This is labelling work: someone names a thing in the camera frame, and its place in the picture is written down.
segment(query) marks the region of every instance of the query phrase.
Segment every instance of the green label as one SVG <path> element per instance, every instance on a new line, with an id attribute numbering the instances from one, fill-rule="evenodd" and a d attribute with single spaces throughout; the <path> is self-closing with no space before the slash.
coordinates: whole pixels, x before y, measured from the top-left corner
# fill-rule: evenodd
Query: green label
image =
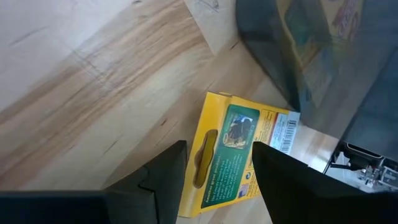
<path id="1" fill-rule="evenodd" d="M 255 109 L 228 106 L 211 163 L 202 208 L 236 198 L 259 115 L 260 112 Z"/>

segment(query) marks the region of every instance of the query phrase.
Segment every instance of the wooden floor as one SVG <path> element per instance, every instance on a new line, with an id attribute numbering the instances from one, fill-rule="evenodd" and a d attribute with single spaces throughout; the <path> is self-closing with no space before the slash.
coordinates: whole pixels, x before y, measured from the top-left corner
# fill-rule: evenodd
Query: wooden floor
<path id="1" fill-rule="evenodd" d="M 0 3 L 0 189 L 101 189 L 178 139 L 206 91 L 286 107 L 239 41 L 234 0 Z M 299 127 L 323 170 L 336 139 Z M 261 198 L 177 223 L 270 223 Z"/>

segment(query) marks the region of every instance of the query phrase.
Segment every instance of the yellow box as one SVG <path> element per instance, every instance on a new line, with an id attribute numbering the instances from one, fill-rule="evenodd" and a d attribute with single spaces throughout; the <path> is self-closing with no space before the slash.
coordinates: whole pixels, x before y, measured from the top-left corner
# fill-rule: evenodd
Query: yellow box
<path id="1" fill-rule="evenodd" d="M 178 215 L 260 195 L 251 160 L 253 141 L 289 154 L 300 113 L 226 93 L 207 93 L 185 173 Z"/>

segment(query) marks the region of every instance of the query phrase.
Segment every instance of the barcode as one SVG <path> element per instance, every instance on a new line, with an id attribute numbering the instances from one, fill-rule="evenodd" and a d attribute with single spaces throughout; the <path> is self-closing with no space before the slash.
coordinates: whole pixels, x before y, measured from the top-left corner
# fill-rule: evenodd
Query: barcode
<path id="1" fill-rule="evenodd" d="M 297 121 L 289 120 L 287 122 L 284 140 L 282 142 L 282 147 L 280 148 L 281 152 L 286 153 L 286 154 L 289 153 L 290 148 L 292 147 L 292 144 L 293 144 L 294 133 L 296 131 L 296 127 L 297 127 Z"/>

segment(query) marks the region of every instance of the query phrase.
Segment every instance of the wood grain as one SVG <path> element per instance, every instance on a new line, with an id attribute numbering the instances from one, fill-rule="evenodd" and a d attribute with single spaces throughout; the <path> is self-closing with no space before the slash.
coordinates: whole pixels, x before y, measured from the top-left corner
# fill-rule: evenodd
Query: wood grain
<path id="1" fill-rule="evenodd" d="M 4 1 L 0 11 L 1 190 L 106 187 L 176 140 L 190 145 L 206 91 L 287 107 L 238 40 L 234 1 Z M 292 155 L 323 170 L 336 142 L 300 125 Z M 260 197 L 177 220 L 242 222 L 271 222 Z"/>

